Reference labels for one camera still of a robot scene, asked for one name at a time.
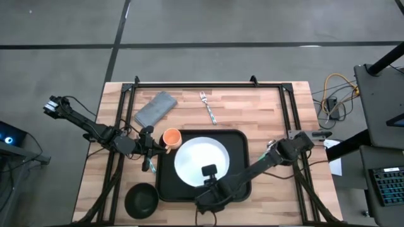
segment concrete floor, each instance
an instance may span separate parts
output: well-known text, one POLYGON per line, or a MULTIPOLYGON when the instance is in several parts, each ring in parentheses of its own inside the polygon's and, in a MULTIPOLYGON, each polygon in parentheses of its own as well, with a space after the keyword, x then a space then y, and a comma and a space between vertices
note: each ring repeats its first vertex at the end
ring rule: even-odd
MULTIPOLYGON (((123 6, 124 0, 1 1, 0 45, 113 44, 123 6)), ((394 0, 132 0, 122 43, 397 41, 404 40, 403 20, 394 0)), ((354 79, 354 65, 373 63, 392 48, 122 49, 111 81, 136 75, 141 81, 246 81, 256 75, 309 81, 319 91, 330 73, 354 79)), ((52 120, 42 107, 51 95, 74 95, 96 112, 110 55, 110 49, 0 50, 0 120, 31 132, 52 156, 49 166, 27 178, 15 226, 71 221, 88 143, 81 130, 52 120)), ((402 65, 403 58, 395 63, 402 65)), ((329 86, 343 82, 333 78, 329 86)), ((353 105, 332 138, 365 129, 360 100, 353 105)), ((337 194, 345 221, 374 224, 360 215, 363 191, 337 185, 337 194)))

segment black tray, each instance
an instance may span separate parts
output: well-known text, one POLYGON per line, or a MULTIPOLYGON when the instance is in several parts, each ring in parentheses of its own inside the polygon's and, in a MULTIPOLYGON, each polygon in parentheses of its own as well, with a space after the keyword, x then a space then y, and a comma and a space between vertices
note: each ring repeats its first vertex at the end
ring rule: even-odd
MULTIPOLYGON (((229 153, 230 166, 226 175, 239 173, 249 166, 247 137, 238 130, 180 130, 182 143, 195 137, 210 137, 225 146, 229 153)), ((162 137, 160 145, 164 146, 162 137)), ((194 187, 184 183, 175 172, 174 158, 177 150, 167 155, 159 155, 157 161, 156 189, 160 199, 165 202, 193 202, 194 187)), ((251 193, 251 182, 240 188, 234 201, 246 200, 251 193)))

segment fork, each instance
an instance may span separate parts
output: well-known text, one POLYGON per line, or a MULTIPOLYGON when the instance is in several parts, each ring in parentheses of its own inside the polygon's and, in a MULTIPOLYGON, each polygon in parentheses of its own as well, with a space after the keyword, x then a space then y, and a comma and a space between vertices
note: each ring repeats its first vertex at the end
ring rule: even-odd
POLYGON ((208 109, 208 112, 209 112, 210 118, 212 119, 213 125, 216 125, 217 124, 216 118, 215 118, 215 116, 213 116, 212 110, 210 109, 210 107, 208 105, 208 98, 206 97, 206 95, 205 95, 205 93, 203 91, 201 91, 199 93, 199 95, 201 97, 202 102, 205 103, 205 105, 206 105, 206 107, 208 109))

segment black bowl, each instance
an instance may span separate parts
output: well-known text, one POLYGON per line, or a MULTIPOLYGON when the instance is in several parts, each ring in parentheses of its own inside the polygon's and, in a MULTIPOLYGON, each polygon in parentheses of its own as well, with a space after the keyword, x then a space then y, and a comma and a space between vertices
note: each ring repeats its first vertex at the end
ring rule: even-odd
POLYGON ((154 186, 139 183, 133 186, 125 196, 125 209, 134 219, 148 218, 158 204, 158 193, 154 186))

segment wooden table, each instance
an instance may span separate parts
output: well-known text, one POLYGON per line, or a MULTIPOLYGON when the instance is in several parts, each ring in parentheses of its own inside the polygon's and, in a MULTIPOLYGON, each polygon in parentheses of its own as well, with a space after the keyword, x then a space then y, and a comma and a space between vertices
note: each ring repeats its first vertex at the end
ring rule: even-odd
MULTIPOLYGON (((300 123, 303 130, 319 129, 316 111, 308 82, 292 82, 300 123)), ((107 83, 101 99, 98 123, 114 125, 122 83, 107 83)), ((218 124, 213 125, 201 102, 201 88, 145 88, 137 89, 133 114, 145 106, 158 92, 167 91, 177 99, 178 104, 156 126, 152 136, 160 138, 162 132, 170 127, 178 129, 238 129, 248 139, 250 163, 258 160, 266 149, 270 139, 281 139, 286 136, 283 121, 280 95, 275 88, 207 88, 203 89, 208 103, 218 124)), ((292 128, 294 120, 286 95, 288 112, 292 128)), ((124 114, 129 98, 126 98, 124 114)), ((132 121, 137 129, 140 126, 132 121)), ((89 153, 100 148, 92 144, 89 153)), ((80 192, 78 194, 73 221, 79 220, 92 206, 102 190, 108 151, 91 156, 85 165, 80 192)), ((309 163, 327 160, 325 150, 316 146, 309 158, 309 163)), ((160 201, 152 216, 143 220, 131 218, 125 211, 124 198, 127 191, 137 183, 155 184, 155 175, 141 171, 141 163, 125 159, 122 182, 117 205, 116 224, 170 224, 193 225, 195 205, 193 203, 173 203, 160 201)), ((157 165, 157 157, 152 162, 157 165)), ((328 163, 319 163, 310 167, 314 190, 325 206, 342 219, 340 206, 336 196, 333 179, 328 163)), ((279 176, 293 174, 291 167, 277 166, 268 170, 279 176)), ((305 195, 307 213, 311 217, 310 203, 305 195)), ((109 203, 105 213, 109 213, 109 203)), ((198 215, 198 224, 212 224, 213 216, 208 212, 198 215)), ((260 175, 252 181, 252 192, 244 202, 233 202, 226 209, 217 213, 217 224, 236 225, 268 225, 268 224, 301 224, 294 179, 279 180, 271 176, 260 175)))

